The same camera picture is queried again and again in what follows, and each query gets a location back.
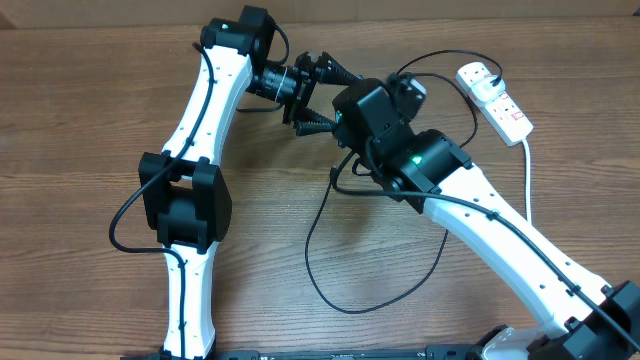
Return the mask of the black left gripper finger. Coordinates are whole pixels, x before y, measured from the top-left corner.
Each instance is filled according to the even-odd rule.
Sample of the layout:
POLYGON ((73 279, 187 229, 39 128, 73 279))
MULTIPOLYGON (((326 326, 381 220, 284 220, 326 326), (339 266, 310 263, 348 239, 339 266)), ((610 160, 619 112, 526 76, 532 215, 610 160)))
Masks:
POLYGON ((317 133, 332 133, 336 122, 309 108, 297 112, 294 128, 297 136, 308 136, 317 133))
POLYGON ((323 52, 317 60, 317 81, 321 84, 352 84, 360 77, 340 65, 331 55, 323 52))

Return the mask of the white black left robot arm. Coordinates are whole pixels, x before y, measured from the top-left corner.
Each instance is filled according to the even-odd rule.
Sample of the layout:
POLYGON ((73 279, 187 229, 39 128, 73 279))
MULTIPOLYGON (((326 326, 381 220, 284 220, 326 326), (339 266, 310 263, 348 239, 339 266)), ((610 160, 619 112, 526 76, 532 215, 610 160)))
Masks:
POLYGON ((245 93, 285 111, 297 135, 330 132, 332 120, 308 108, 316 84, 357 81, 328 53, 300 55, 294 65, 272 61, 283 31, 264 8, 245 6, 238 20, 214 18, 194 48, 198 77, 181 118, 158 154, 146 152, 139 189, 109 225, 112 246, 124 253, 164 255, 169 280, 168 329, 156 359, 211 359, 213 262, 225 237, 232 201, 220 164, 231 120, 245 93))

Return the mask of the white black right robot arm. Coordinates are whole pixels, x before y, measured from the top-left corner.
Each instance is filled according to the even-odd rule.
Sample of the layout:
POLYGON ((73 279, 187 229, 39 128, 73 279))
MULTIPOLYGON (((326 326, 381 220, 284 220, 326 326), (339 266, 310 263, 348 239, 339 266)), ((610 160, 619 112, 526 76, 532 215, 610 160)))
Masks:
POLYGON ((332 105, 339 143, 361 156, 378 195, 407 201, 471 248, 536 325, 502 326, 470 359, 629 359, 639 351, 639 288, 610 285, 514 210, 470 155, 442 132, 414 133, 425 89, 411 74, 355 80, 332 105))

